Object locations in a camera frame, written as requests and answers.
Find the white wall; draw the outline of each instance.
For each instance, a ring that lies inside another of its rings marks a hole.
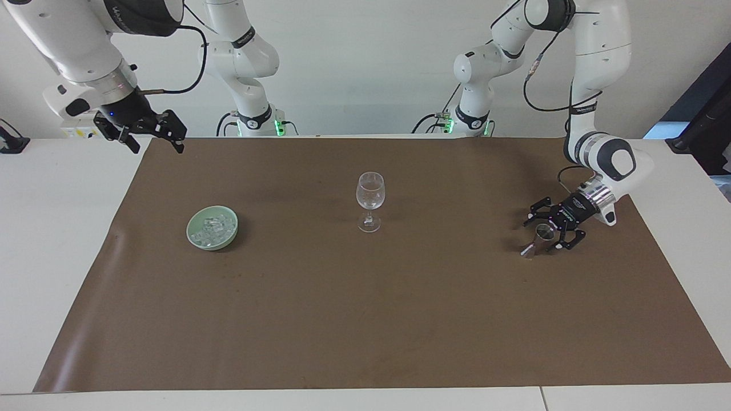
[[[205,16],[201,3],[188,4]],[[264,79],[270,100],[303,134],[408,132],[440,110],[456,85],[452,62],[490,39],[490,22],[504,0],[246,0],[257,31],[281,56],[277,76]],[[729,0],[629,1],[634,60],[629,73],[600,101],[600,128],[641,138],[731,39]],[[186,23],[194,23],[186,18]],[[529,60],[550,39],[537,33]],[[183,88],[196,77],[197,34],[157,39],[115,35],[143,88]],[[542,106],[565,105],[573,73],[573,34],[562,34],[530,84]],[[0,116],[31,137],[60,137],[60,121],[41,93],[53,72],[0,8]],[[562,135],[565,114],[536,113],[523,102],[526,67],[496,79],[497,135]],[[229,94],[206,77],[182,96],[150,97],[172,108],[189,135],[211,135],[234,108]]]

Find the brown paper mat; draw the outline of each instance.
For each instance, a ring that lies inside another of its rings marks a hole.
[[[519,258],[527,207],[566,196],[561,140],[186,145],[152,142],[35,391],[731,381],[629,198],[575,251]],[[214,204],[243,224],[209,253],[184,231]]]

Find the white table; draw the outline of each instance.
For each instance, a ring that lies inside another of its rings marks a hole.
[[[148,140],[140,143],[145,150]],[[673,155],[660,141],[632,145],[656,161],[656,172],[632,198],[728,362],[731,205],[692,157]],[[0,392],[32,390],[141,158],[103,140],[34,140],[20,156],[0,157]],[[546,406],[550,411],[731,410],[731,384],[0,396],[0,410],[539,411]]]

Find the small glass cup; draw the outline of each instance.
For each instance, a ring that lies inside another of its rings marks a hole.
[[[381,228],[381,219],[373,210],[386,201],[386,183],[383,176],[374,171],[363,173],[358,179],[355,198],[361,207],[368,210],[360,215],[358,228],[364,233],[375,233]]]

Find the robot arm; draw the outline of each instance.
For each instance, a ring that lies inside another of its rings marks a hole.
[[[452,109],[457,132],[482,134],[493,99],[489,82],[522,65],[523,47],[534,30],[559,33],[571,29],[575,33],[575,77],[564,154],[596,175],[558,205],[548,197],[534,204],[526,221],[527,225],[537,219],[548,220],[561,233],[552,248],[571,249],[586,235],[579,225],[592,216],[615,225],[614,204],[638,187],[654,168],[647,153],[633,150],[626,140],[594,126],[600,92],[629,68],[632,40],[626,2],[519,0],[510,3],[492,29],[492,42],[457,57],[455,62],[455,74],[464,85],[462,100]],[[566,234],[572,231],[575,238],[567,241]]]
[[[284,134],[284,113],[269,103],[264,87],[255,80],[276,74],[276,50],[251,25],[242,1],[205,0],[205,5],[211,25],[225,40],[210,44],[206,72],[229,89],[236,103],[241,134]]]
[[[182,0],[3,2],[63,78],[44,92],[55,113],[72,118],[99,108],[95,122],[107,139],[137,152],[139,145],[131,134],[152,134],[182,152],[186,127],[171,110],[152,111],[132,68],[110,41],[114,32],[171,35],[183,18]]]

